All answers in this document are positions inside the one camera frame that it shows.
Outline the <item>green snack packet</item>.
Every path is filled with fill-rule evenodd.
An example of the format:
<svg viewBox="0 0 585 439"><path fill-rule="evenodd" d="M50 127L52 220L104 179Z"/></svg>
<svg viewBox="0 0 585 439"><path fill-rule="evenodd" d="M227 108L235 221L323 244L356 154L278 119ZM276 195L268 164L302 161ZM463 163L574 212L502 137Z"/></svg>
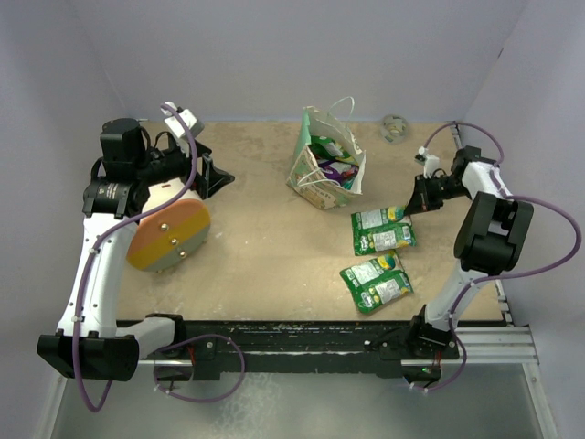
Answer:
<svg viewBox="0 0 585 439"><path fill-rule="evenodd" d="M349 165L357 165L357 161L334 139L325 136L312 135L309 148L317 159L334 160Z"/></svg>
<svg viewBox="0 0 585 439"><path fill-rule="evenodd" d="M354 255L363 256L417 245L405 206L351 214Z"/></svg>
<svg viewBox="0 0 585 439"><path fill-rule="evenodd" d="M356 305L363 315L412 294L410 279L395 251L388 251L340 271Z"/></svg>

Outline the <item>white orange toy drawer box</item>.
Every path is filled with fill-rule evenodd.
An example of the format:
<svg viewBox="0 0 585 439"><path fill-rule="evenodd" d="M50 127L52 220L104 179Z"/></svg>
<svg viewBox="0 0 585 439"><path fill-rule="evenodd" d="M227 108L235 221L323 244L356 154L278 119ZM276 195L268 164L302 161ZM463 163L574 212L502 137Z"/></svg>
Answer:
<svg viewBox="0 0 585 439"><path fill-rule="evenodd" d="M141 219L127 252L127 262L144 272L169 269L193 254L210 230L209 210L193 190Z"/></svg>

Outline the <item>teal snack packet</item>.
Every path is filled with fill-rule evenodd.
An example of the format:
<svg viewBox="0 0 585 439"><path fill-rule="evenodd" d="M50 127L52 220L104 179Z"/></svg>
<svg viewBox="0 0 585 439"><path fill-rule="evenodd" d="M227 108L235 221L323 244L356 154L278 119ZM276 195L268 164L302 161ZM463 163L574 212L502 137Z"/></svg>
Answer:
<svg viewBox="0 0 585 439"><path fill-rule="evenodd" d="M353 177L353 178L349 178L349 179L347 179L347 180L346 180L346 181L343 183L343 185L342 185L342 188L343 188L343 189L346 189L346 190L350 190L350 189L352 188L353 184L354 184L354 181L355 181L355 178L354 178L354 177Z"/></svg>

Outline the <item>green paper gift bag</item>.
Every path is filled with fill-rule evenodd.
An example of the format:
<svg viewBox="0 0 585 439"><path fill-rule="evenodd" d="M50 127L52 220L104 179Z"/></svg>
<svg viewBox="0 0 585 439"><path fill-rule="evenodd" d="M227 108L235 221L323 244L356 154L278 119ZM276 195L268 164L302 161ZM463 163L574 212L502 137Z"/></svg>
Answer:
<svg viewBox="0 0 585 439"><path fill-rule="evenodd" d="M351 96L321 111L314 106L303 109L301 128L292 154L286 185L314 207L341 208L362 195L366 152L357 143L348 122L333 115L342 102L351 106Z"/></svg>

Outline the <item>purple Fox's bag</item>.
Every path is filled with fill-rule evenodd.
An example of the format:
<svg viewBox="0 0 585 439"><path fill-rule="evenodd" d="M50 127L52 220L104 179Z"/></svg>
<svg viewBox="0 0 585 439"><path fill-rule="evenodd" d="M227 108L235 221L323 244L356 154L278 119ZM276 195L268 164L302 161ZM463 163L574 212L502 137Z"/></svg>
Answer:
<svg viewBox="0 0 585 439"><path fill-rule="evenodd" d="M340 186L347 179L355 177L358 172L358 166L337 160L318 159L317 165L328 179L337 182Z"/></svg>

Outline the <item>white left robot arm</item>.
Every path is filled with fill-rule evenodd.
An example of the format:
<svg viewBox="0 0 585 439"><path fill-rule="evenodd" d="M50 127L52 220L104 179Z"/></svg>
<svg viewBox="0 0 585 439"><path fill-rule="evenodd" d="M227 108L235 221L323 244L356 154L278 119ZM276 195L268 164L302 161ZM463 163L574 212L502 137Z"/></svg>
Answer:
<svg viewBox="0 0 585 439"><path fill-rule="evenodd" d="M67 378L127 381L151 353L177 359L187 350L180 316L151 314L130 327L116 320L125 266L160 272L194 253L210 230L206 199L233 181L198 141L195 116L182 112L165 126L165 149L137 120L102 127L102 155L83 193L73 290L56 331L37 343L38 355Z"/></svg>

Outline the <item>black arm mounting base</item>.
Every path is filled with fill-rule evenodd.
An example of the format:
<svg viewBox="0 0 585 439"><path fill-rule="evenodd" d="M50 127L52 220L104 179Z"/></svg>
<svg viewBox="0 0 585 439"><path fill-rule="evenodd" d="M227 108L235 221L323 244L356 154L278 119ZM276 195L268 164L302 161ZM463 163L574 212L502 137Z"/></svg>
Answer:
<svg viewBox="0 0 585 439"><path fill-rule="evenodd" d="M160 348L148 359L160 366L191 366L193 380L223 373L370 374L383 379L410 375L460 357L455 343L431 357L406 344L405 321L187 320L178 339L188 344Z"/></svg>

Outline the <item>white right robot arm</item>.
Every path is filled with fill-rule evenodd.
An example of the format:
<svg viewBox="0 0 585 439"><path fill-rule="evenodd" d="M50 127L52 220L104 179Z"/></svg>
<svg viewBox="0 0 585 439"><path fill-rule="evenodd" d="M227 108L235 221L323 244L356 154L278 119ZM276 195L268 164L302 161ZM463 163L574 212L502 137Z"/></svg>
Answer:
<svg viewBox="0 0 585 439"><path fill-rule="evenodd" d="M415 177L407 216L437 210L462 196L471 200L453 244L456 263L438 295L415 315L406 336L408 351L431 357L454 342L463 311L484 283L516 267L534 214L531 204L508 200L496 162L474 146L460 149L446 176Z"/></svg>

